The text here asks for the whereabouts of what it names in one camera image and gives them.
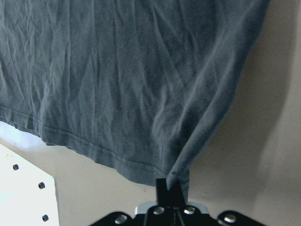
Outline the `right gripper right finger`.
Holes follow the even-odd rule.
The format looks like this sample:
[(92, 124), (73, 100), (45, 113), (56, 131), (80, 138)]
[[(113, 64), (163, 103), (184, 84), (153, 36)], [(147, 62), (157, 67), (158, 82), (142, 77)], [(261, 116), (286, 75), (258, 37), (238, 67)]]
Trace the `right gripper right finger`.
[(186, 201), (179, 181), (176, 181), (170, 188), (167, 189), (167, 191), (169, 195), (168, 200), (170, 207), (186, 206)]

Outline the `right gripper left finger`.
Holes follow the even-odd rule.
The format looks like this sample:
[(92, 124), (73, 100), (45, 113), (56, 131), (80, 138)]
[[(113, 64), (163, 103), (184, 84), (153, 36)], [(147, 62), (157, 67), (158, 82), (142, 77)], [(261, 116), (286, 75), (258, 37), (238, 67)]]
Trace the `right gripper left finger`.
[(156, 179), (157, 205), (161, 207), (169, 206), (169, 191), (164, 178)]

